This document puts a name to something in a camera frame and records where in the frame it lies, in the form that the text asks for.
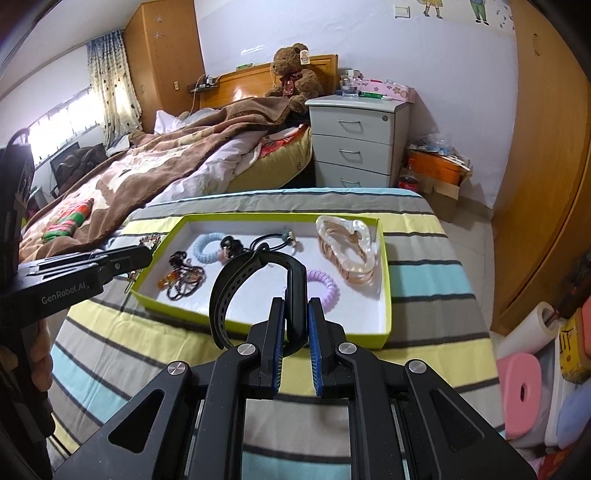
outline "brown blanket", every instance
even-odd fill
[[[20,245],[20,260],[87,251],[104,242],[137,208],[172,182],[185,178],[224,143],[246,130],[283,123],[289,98],[247,98],[181,130],[164,135],[143,135],[137,148],[115,155],[84,176],[59,199],[41,209],[27,225]],[[60,237],[43,245],[42,234],[73,205],[94,198],[92,213],[73,237]]]

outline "human hand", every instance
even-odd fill
[[[33,342],[29,356],[32,363],[31,380],[41,392],[46,392],[53,383],[51,372],[53,360],[50,355],[51,337],[47,329],[47,320],[39,322],[39,333]],[[0,345],[0,362],[5,370],[14,370],[18,366],[18,357],[8,348]]]

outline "orange container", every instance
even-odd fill
[[[459,185],[463,168],[438,155],[417,150],[408,151],[408,168],[437,180]]]

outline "spiral hair tie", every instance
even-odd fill
[[[226,238],[225,233],[203,233],[197,237],[195,243],[193,244],[193,254],[198,262],[204,264],[215,263],[217,261],[223,261],[223,249],[220,249],[216,252],[211,252],[209,254],[204,254],[203,249],[210,244],[211,242],[221,241]]]
[[[308,270],[307,280],[308,282],[320,282],[326,287],[326,295],[320,299],[320,304],[325,312],[332,310],[336,304],[337,294],[339,293],[339,288],[336,286],[336,282],[331,276],[320,270]]]

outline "cardboard box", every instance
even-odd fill
[[[408,175],[418,180],[418,191],[429,203],[433,212],[440,220],[451,222],[456,213],[457,199],[460,196],[460,186],[472,176],[471,171],[462,174],[460,185],[453,185],[443,180],[437,180],[422,173],[416,173],[408,168],[401,168],[400,175]]]

